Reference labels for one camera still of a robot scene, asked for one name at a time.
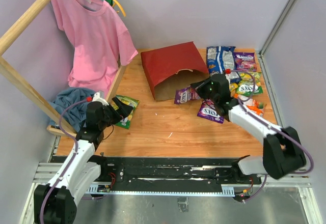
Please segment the blue Doritos chip bag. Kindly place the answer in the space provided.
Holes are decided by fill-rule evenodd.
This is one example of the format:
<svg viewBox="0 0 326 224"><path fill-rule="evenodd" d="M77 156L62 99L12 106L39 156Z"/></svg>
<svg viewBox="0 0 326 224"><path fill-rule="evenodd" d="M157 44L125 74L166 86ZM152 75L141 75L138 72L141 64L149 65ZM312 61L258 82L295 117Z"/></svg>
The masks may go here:
<svg viewBox="0 0 326 224"><path fill-rule="evenodd" d="M234 46L209 46L206 48L207 68L210 75L235 70Z"/></svg>

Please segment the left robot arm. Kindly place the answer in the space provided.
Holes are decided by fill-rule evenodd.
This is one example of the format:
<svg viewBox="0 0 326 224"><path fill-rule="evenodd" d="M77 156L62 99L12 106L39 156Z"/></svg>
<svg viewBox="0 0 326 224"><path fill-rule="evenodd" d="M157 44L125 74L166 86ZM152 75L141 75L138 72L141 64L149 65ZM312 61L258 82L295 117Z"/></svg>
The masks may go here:
<svg viewBox="0 0 326 224"><path fill-rule="evenodd" d="M94 180L103 181L109 168L90 162L104 138L104 130L128 117L133 108L113 98L115 106L95 93L92 97L69 106L86 103L86 125L73 136L74 146L60 169L34 191L35 223L73 223L77 206Z"/></svg>

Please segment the red paper bag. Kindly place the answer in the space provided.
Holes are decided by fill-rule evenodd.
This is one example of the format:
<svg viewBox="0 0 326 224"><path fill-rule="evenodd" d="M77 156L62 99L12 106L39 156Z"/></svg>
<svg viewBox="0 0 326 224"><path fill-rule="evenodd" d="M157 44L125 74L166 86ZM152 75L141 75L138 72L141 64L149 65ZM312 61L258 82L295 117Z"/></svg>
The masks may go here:
<svg viewBox="0 0 326 224"><path fill-rule="evenodd" d="M175 98L176 90L209 77L194 42L141 52L143 70L155 101Z"/></svg>

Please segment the purple snack packet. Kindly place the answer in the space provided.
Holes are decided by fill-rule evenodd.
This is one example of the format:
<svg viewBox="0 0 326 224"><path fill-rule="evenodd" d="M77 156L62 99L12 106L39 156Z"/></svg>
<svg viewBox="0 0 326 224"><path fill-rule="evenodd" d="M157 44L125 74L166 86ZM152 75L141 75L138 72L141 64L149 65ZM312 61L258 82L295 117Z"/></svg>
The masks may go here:
<svg viewBox="0 0 326 224"><path fill-rule="evenodd" d="M203 100L197 116L219 124L223 124L224 118L217 114L210 100Z"/></svg>
<svg viewBox="0 0 326 224"><path fill-rule="evenodd" d="M198 99L200 99L200 96L197 94L195 89L189 86L180 90L176 90L174 103L183 104Z"/></svg>
<svg viewBox="0 0 326 224"><path fill-rule="evenodd" d="M257 64L254 52L235 52L234 61L238 70L256 72Z"/></svg>

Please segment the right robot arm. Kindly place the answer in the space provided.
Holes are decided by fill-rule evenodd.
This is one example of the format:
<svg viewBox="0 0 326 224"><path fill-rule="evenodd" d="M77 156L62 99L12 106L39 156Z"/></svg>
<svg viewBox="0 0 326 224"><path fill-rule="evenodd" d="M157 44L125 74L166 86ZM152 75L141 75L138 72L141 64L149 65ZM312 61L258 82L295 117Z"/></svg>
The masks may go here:
<svg viewBox="0 0 326 224"><path fill-rule="evenodd" d="M225 120L247 131L263 146L262 157L245 156L238 159L231 170L231 178L243 183L249 175L269 175L278 180L296 173L307 164L297 131L282 128L253 113L239 98L231 96L229 81L224 74L215 74L203 81L192 83L191 88L200 98L210 100L215 111Z"/></svg>

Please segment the orange snack packet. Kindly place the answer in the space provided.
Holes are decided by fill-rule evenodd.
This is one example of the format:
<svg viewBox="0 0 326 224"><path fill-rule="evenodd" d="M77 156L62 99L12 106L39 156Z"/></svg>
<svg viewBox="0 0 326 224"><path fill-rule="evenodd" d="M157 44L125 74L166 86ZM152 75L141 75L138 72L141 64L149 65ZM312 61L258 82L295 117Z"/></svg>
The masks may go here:
<svg viewBox="0 0 326 224"><path fill-rule="evenodd" d="M243 102L243 104L248 107L248 109L263 118L267 104L259 102L253 98L239 95L237 93L234 94L234 98L239 98Z"/></svg>

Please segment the yellow M&M's packet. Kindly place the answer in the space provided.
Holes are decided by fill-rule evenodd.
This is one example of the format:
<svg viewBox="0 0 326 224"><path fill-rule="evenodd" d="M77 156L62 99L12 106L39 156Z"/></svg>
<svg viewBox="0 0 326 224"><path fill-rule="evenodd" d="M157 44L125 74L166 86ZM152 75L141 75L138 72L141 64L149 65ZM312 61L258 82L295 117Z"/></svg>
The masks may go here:
<svg viewBox="0 0 326 224"><path fill-rule="evenodd" d="M235 92L237 88L238 88L238 84L237 83L231 83L231 84L229 84L229 90L230 90L230 92Z"/></svg>

